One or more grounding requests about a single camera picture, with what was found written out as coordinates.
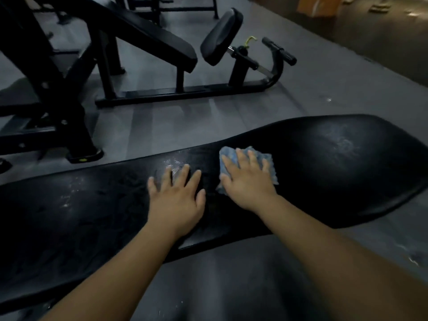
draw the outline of person's left hand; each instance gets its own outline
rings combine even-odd
[[[162,176],[160,191],[156,188],[153,177],[147,182],[150,195],[147,226],[156,228],[157,232],[171,232],[176,240],[195,227],[205,210],[204,189],[198,192],[195,199],[202,173],[197,170],[186,184],[189,170],[189,165],[185,164],[172,185],[171,167],[167,167]]]

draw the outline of blue cloth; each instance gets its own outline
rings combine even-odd
[[[270,178],[272,179],[272,183],[274,185],[279,184],[278,183],[278,178],[276,177],[276,172],[275,172],[275,167],[274,167],[274,162],[272,160],[272,155],[271,154],[266,154],[266,153],[261,153],[259,151],[256,151],[253,149],[252,146],[249,146],[248,148],[242,150],[244,152],[244,154],[248,157],[248,151],[251,150],[253,151],[255,157],[257,158],[257,162],[259,162],[259,166],[262,167],[262,160],[266,159],[269,162],[270,168],[269,168],[269,173],[270,173]],[[221,159],[221,156],[225,155],[227,156],[229,159],[232,160],[232,162],[234,164],[236,164],[237,166],[239,166],[238,163],[238,156],[236,155],[236,151],[234,148],[230,148],[228,146],[224,146],[220,149],[219,152],[219,158],[220,158],[220,174],[224,173],[226,175],[228,175],[230,177],[230,174],[227,172],[226,167],[224,166],[223,160]],[[223,186],[221,183],[219,183],[219,185],[216,188],[217,192],[223,195],[227,195],[226,191],[224,190]]]

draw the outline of orange pillar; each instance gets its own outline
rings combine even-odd
[[[342,0],[300,0],[297,12],[307,16],[335,16]]]

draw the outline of gray floor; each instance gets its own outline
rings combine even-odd
[[[211,0],[185,0],[209,4]],[[41,159],[37,153],[6,156],[14,168],[0,176],[0,183],[67,169],[117,162],[179,148],[209,143],[256,127],[305,115],[369,113],[383,117],[428,145],[426,99],[428,89],[348,49],[326,41],[300,26],[248,0],[218,0],[219,12],[235,7],[244,24],[234,41],[242,44],[254,35],[269,37],[294,54],[298,63],[286,67],[280,83],[262,94],[124,106],[100,111],[93,139],[106,155],[95,163],[72,166],[63,149],[52,149]],[[56,19],[38,17],[55,33],[57,48],[82,47],[88,33],[82,21],[61,27]],[[167,13],[167,29],[190,42],[197,52],[214,26],[211,13]],[[169,64],[119,41],[128,74],[115,80],[122,90],[174,86]],[[269,51],[260,42],[251,44],[250,55],[271,65]],[[233,65],[228,56],[216,67],[200,62],[185,85],[227,81]],[[22,74],[0,54],[0,89]],[[260,78],[250,72],[248,79]],[[82,101],[95,111],[100,92],[94,70]],[[376,221],[344,229],[362,245],[387,257],[428,281],[428,193]],[[274,236],[240,241],[163,265],[133,320],[258,320],[320,319],[318,297],[299,264]],[[19,313],[0,317],[15,320]]]

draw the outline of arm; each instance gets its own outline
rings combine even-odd
[[[160,192],[148,180],[150,209],[141,231],[109,262],[58,302],[41,321],[129,320],[172,245],[196,225],[203,215],[206,194],[195,192],[201,178],[198,170],[186,178],[185,165],[171,185],[167,167]]]
[[[253,153],[237,154],[240,168],[223,157],[226,192],[301,261],[335,320],[428,320],[425,284],[277,195],[267,161],[260,170]]]

